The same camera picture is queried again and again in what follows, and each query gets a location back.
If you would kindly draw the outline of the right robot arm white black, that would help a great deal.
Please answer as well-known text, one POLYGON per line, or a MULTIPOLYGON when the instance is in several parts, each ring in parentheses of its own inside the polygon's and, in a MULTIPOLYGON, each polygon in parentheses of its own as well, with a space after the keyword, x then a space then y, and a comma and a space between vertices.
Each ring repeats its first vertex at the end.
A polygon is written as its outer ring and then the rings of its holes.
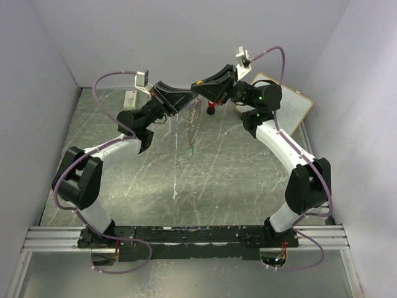
POLYGON ((279 125, 277 111, 282 100, 281 85, 267 81, 256 87, 241 81, 238 69, 226 65, 217 74, 191 85, 192 90, 210 102, 222 105, 227 100, 251 106, 243 112, 243 127, 263 143, 289 174, 285 202, 264 222, 264 242, 272 247, 283 242, 285 234, 305 215, 331 201, 331 165, 300 147, 279 125))

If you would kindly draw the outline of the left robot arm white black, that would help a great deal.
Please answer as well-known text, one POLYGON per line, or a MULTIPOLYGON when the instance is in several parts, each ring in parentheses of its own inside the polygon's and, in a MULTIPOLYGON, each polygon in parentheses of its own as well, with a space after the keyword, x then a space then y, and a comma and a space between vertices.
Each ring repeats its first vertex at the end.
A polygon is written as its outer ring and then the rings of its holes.
POLYGON ((116 239, 115 222, 97 200, 103 173, 129 156, 147 150, 154 135, 148 127, 157 120, 178 114, 198 96, 197 92, 172 88, 161 81, 149 94, 150 100, 140 109, 118 113, 120 136, 85 150, 69 148, 52 182, 58 208, 62 207, 60 199, 67 202, 66 209, 74 211, 95 230, 93 240, 103 248, 113 245, 116 239))

